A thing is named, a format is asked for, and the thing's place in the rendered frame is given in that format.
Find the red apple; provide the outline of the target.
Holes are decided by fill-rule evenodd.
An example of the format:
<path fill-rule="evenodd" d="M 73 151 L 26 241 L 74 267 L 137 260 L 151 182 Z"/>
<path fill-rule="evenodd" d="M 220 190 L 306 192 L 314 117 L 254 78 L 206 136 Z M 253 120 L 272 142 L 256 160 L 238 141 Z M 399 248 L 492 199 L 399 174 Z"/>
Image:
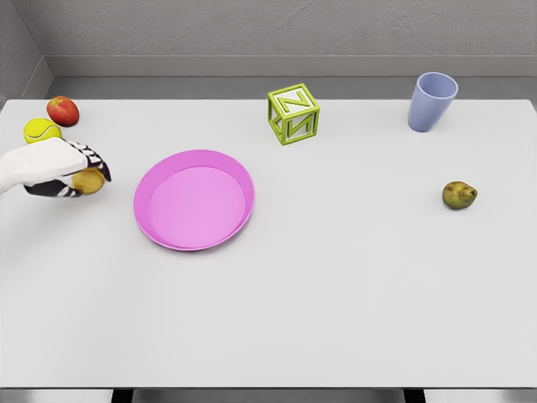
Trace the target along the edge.
<path fill-rule="evenodd" d="M 62 127 L 72 127 L 79 122 L 80 112 L 76 104 L 68 97 L 53 97 L 46 106 L 49 118 Z"/>

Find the green letter block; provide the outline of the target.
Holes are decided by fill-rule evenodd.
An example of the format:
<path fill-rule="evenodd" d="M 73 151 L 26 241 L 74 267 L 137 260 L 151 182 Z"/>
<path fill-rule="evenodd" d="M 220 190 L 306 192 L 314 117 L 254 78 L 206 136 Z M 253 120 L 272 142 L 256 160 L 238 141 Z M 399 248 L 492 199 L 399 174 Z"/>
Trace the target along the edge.
<path fill-rule="evenodd" d="M 282 145 L 316 136 L 320 111 L 304 83 L 268 93 L 268 123 Z"/>

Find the yellow tennis ball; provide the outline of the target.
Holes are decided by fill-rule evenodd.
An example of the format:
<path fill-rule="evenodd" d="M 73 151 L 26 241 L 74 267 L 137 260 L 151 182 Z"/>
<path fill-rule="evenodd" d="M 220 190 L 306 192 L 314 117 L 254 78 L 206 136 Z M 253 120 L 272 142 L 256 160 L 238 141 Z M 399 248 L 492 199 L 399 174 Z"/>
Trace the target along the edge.
<path fill-rule="evenodd" d="M 32 118 L 23 128 L 23 138 L 27 144 L 52 138 L 62 138 L 60 127 L 47 118 Z"/>

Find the lavender cup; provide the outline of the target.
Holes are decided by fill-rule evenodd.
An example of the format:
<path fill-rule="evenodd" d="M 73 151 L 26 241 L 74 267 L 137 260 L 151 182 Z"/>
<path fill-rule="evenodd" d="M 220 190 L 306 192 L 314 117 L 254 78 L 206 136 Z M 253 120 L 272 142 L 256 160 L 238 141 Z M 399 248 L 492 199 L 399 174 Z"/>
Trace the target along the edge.
<path fill-rule="evenodd" d="M 416 132 L 429 132 L 444 115 L 457 93 L 457 82 L 444 73 L 427 72 L 419 76 L 409 106 L 409 127 Z"/>

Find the pink plate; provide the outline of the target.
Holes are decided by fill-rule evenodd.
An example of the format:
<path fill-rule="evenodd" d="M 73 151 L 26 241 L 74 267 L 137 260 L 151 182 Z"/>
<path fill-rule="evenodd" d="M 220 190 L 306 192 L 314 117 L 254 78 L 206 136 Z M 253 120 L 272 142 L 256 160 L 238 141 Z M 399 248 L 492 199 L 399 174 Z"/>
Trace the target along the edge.
<path fill-rule="evenodd" d="M 227 154 L 193 149 L 154 165 L 139 182 L 133 213 L 141 231 L 168 249 L 212 248 L 238 233 L 255 202 L 253 179 Z"/>

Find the yellow lemon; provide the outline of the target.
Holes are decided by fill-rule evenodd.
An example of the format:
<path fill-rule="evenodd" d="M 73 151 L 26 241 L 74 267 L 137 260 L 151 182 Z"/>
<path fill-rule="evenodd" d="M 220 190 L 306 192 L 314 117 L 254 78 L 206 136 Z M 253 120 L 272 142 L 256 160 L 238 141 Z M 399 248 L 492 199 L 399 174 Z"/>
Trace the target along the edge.
<path fill-rule="evenodd" d="M 71 177 L 71 186 L 82 195 L 98 192 L 105 184 L 105 177 L 97 168 L 86 168 Z"/>

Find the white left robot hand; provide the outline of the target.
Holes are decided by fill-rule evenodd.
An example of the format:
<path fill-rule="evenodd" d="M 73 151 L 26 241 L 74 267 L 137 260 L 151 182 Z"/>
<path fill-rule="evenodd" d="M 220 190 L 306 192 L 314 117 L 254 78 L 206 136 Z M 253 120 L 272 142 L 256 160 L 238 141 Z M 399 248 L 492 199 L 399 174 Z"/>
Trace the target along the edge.
<path fill-rule="evenodd" d="M 17 149 L 21 159 L 21 179 L 26 192 L 34 196 L 79 197 L 71 177 L 86 168 L 97 168 L 112 180 L 105 160 L 86 144 L 64 139 L 47 139 Z"/>

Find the green brown pear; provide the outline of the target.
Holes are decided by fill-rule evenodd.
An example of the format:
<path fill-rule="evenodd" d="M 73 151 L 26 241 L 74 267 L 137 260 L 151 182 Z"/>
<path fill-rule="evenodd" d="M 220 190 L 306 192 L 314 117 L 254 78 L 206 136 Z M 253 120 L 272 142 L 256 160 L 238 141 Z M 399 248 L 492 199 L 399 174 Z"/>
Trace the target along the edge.
<path fill-rule="evenodd" d="M 468 208 L 477 198 L 478 191 L 462 181 L 452 181 L 442 191 L 442 201 L 452 210 Z"/>

